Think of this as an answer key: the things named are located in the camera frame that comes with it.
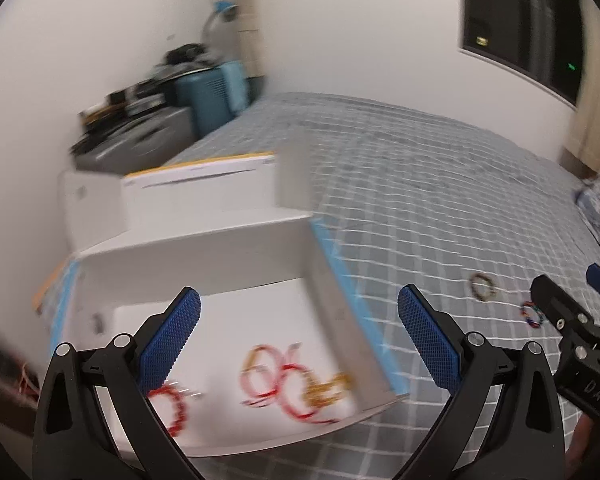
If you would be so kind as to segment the person's right hand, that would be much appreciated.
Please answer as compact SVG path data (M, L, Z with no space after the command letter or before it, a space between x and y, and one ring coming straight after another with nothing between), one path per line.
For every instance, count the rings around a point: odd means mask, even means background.
M600 424L587 414L582 413L574 427L572 439L566 452L565 478L570 479L581 467L591 441L600 431Z

